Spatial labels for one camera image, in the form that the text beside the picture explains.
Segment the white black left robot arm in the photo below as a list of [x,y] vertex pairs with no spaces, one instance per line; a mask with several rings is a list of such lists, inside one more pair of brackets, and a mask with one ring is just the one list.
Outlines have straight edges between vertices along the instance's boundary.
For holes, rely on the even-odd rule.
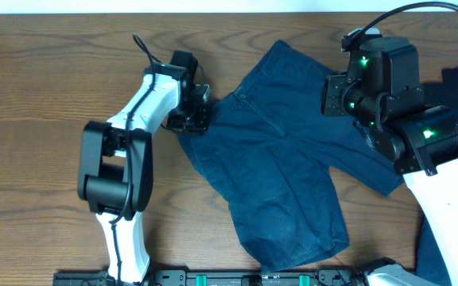
[[103,228],[110,264],[96,282],[140,285],[150,258],[143,212],[153,190],[153,137],[161,128],[202,136],[211,121],[210,87],[195,83],[201,69],[190,52],[168,63],[152,59],[135,96],[105,122],[83,128],[78,196]]

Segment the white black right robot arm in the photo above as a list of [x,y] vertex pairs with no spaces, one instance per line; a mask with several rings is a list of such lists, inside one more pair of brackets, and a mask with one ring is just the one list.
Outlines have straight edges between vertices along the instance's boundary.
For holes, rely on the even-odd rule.
[[321,112],[350,116],[372,149],[389,160],[420,203],[458,285],[458,118],[429,106],[417,49],[403,37],[358,33],[342,39],[346,71],[325,82]]

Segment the dark blue denim shorts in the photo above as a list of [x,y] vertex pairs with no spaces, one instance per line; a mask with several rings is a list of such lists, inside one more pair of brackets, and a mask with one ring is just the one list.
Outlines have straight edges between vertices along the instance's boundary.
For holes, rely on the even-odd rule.
[[403,179],[348,117],[326,117],[329,68],[277,41],[212,110],[203,136],[178,140],[227,201],[242,247],[263,272],[334,257],[349,237],[330,168],[381,195]]

